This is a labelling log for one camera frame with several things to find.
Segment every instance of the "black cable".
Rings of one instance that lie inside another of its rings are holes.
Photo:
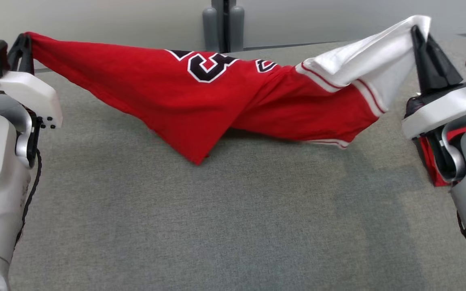
[[[32,186],[32,190],[30,191],[30,195],[28,195],[28,199],[26,200],[26,204],[24,205],[23,226],[21,226],[21,230],[19,230],[19,233],[17,234],[17,238],[15,239],[15,245],[17,245],[17,242],[19,241],[19,239],[21,239],[21,234],[23,233],[23,229],[24,229],[24,219],[26,218],[26,214],[28,214],[28,208],[30,207],[30,203],[32,203],[33,195],[35,194],[35,191],[37,190],[37,185],[39,184],[39,177],[41,174],[41,168],[42,168],[42,158],[40,156],[39,149],[37,149],[37,174],[35,175],[35,181]]]

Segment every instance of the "red fabric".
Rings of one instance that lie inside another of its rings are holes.
[[[178,59],[167,50],[29,35],[38,61],[140,118],[196,164],[229,127],[297,141],[351,142],[377,121],[355,86],[330,93],[292,66],[237,59],[213,81],[200,82],[190,74],[189,60],[200,54],[209,70],[215,53]]]
[[[458,134],[465,133],[466,132],[466,127],[463,127],[461,129],[455,129],[454,131],[449,131],[447,133],[447,138],[448,140],[451,140],[453,137],[457,136]],[[419,138],[420,145],[422,146],[422,151],[424,153],[424,160],[426,162],[426,168],[427,172],[429,173],[429,176],[431,177],[431,180],[436,187],[440,186],[447,186],[449,183],[445,182],[442,178],[442,175],[438,172],[438,169],[436,168],[436,161],[434,160],[434,154],[431,148],[431,145],[429,145],[429,141],[425,137]]]

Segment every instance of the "white wall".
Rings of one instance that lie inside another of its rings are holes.
[[[0,0],[0,39],[34,31],[61,40],[204,50],[210,0]]]
[[[244,7],[244,47],[361,39],[415,14],[433,31],[466,34],[463,0],[237,0]]]

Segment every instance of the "gray table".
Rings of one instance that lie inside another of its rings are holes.
[[[466,39],[438,41],[466,78]],[[342,44],[234,53],[294,65]],[[400,97],[348,147],[230,131],[201,166],[54,72],[64,126],[11,285],[20,290],[466,289],[466,241],[401,135]]]

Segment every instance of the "robotic arm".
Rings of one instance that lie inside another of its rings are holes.
[[[33,75],[27,42],[21,35],[7,59],[0,41],[0,291],[9,290],[8,269],[40,175],[39,131],[62,124],[55,90]],[[27,197],[36,156],[39,169]]]
[[[402,130],[409,139],[427,138],[436,168],[451,184],[458,223],[466,238],[466,133],[448,140],[447,134],[466,127],[466,83],[429,36],[412,29],[421,94],[407,103]]]

